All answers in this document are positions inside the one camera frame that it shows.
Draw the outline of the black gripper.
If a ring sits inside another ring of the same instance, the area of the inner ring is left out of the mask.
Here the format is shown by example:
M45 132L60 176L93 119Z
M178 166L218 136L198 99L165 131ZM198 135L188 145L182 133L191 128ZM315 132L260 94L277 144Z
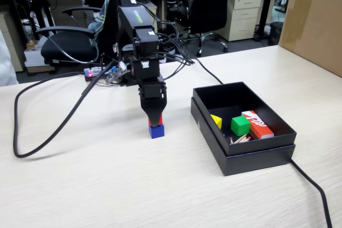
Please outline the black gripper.
M141 81L138 86L141 107L147 114L150 125L156 127L167 104L166 83L164 80Z

